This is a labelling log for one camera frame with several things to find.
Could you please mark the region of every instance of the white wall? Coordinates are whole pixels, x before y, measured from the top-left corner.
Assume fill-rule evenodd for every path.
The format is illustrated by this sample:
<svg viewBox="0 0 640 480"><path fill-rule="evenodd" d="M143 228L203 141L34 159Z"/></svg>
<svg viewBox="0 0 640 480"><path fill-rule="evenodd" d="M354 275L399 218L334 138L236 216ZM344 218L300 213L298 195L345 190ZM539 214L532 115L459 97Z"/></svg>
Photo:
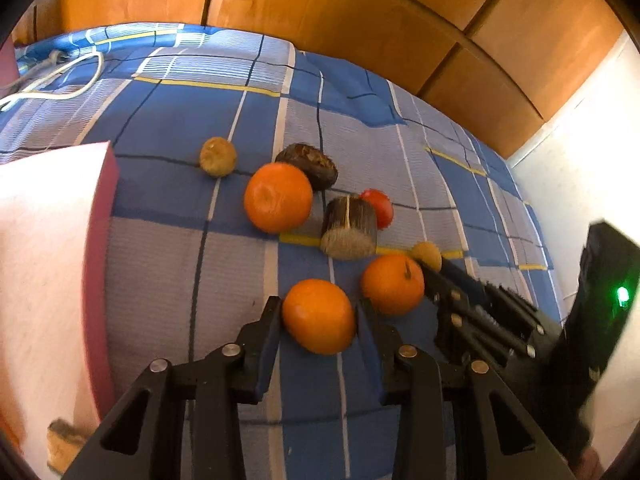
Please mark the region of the white wall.
<svg viewBox="0 0 640 480"><path fill-rule="evenodd" d="M538 215L568 312L591 222L604 218L640 244L640 54L626 33L508 164ZM604 465L640 418L639 309L592 399L593 443Z"/></svg>

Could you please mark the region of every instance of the tomato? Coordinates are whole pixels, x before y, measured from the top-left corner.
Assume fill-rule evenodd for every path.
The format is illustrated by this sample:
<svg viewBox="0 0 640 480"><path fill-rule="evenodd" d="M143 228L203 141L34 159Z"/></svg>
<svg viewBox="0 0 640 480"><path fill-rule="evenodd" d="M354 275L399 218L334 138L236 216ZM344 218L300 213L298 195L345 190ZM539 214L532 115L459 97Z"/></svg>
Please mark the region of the tomato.
<svg viewBox="0 0 640 480"><path fill-rule="evenodd" d="M376 210L378 229L386 229L394 219L394 207L389 197L377 189L367 189L360 198L369 202Z"/></svg>

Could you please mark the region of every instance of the yellow stripe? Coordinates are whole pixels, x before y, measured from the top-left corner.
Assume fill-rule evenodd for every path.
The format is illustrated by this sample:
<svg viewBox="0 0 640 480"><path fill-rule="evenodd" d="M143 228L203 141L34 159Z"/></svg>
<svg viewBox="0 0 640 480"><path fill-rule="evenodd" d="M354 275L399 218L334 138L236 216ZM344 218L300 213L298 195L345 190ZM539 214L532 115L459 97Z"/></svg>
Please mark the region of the yellow stripe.
<svg viewBox="0 0 640 480"><path fill-rule="evenodd" d="M200 81L176 81L173 79L156 79L152 77L138 76L134 78L136 81L144 81L146 83L160 83L162 85L178 85L178 86L199 86L203 88L222 88L223 90L238 90L253 92L255 94L264 94L271 97L280 97L279 92L265 90L264 88L256 88L254 86L228 85L224 83L203 83Z"/></svg>
<svg viewBox="0 0 640 480"><path fill-rule="evenodd" d="M105 43L113 43L114 41L123 41L123 40L135 40L136 38L148 38L149 36L160 36L162 34L177 34L177 28L170 28L168 30L156 30L149 32L139 32L137 34L129 34L128 36L121 36L119 38L111 38L106 40L96 41L96 45L102 45Z"/></svg>
<svg viewBox="0 0 640 480"><path fill-rule="evenodd" d="M280 233L280 241L283 244L304 245L306 247L320 247L320 238L314 238L311 236L296 235L292 233ZM376 254L408 254L408 249L400 249L397 247L376 247ZM463 258L465 253L462 250L459 251L447 251L442 253L443 258L447 260L454 260L456 258Z"/></svg>
<svg viewBox="0 0 640 480"><path fill-rule="evenodd" d="M548 270L547 266L540 264L519 265L518 268L520 270Z"/></svg>
<svg viewBox="0 0 640 480"><path fill-rule="evenodd" d="M431 152L433 153L433 155L437 155L437 156L441 156L442 158L446 158L447 160L450 160L451 162L453 162L454 164L457 164L460 166L460 168L465 168L465 170L470 171L471 173L476 173L478 175L482 175L482 176L486 176L486 172L483 170L476 170L476 168L470 168L468 165L463 164L462 162L460 162L459 160L456 160L455 158L453 158L450 155L447 155L446 153L442 153L439 152L438 150L432 150L431 148L429 148L428 146L424 147L424 150L426 152Z"/></svg>

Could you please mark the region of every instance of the triangular cutout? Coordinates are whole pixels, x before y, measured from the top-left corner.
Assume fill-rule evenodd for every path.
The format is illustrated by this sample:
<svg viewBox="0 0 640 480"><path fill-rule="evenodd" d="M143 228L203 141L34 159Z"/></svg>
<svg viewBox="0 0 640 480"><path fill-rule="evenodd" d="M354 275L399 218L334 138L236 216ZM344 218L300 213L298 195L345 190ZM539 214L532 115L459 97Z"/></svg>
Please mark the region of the triangular cutout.
<svg viewBox="0 0 640 480"><path fill-rule="evenodd" d="M515 455L535 449L536 443L533 437L525 430L504 399L494 392L489 395L489 400L494 412L495 427L498 431L502 454Z"/></svg>
<svg viewBox="0 0 640 480"><path fill-rule="evenodd" d="M125 455L134 455L138 451L148 402L149 392L141 391L102 439L100 444L104 449Z"/></svg>

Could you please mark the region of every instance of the orange fruit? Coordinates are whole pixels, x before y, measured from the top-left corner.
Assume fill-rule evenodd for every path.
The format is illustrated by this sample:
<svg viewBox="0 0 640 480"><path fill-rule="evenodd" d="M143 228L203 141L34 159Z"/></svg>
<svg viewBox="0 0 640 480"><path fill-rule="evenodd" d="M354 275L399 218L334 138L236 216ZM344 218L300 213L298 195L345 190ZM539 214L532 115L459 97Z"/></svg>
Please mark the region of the orange fruit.
<svg viewBox="0 0 640 480"><path fill-rule="evenodd" d="M311 213L313 198L302 170L272 162L249 180L244 190L244 210L258 229L276 234L302 225Z"/></svg>
<svg viewBox="0 0 640 480"><path fill-rule="evenodd" d="M362 295L387 316L401 316L424 297L420 266L404 254L385 254L373 260L360 279Z"/></svg>
<svg viewBox="0 0 640 480"><path fill-rule="evenodd" d="M356 333L349 298L325 280L303 280L292 286L282 303L282 320L293 339L316 354L346 350Z"/></svg>

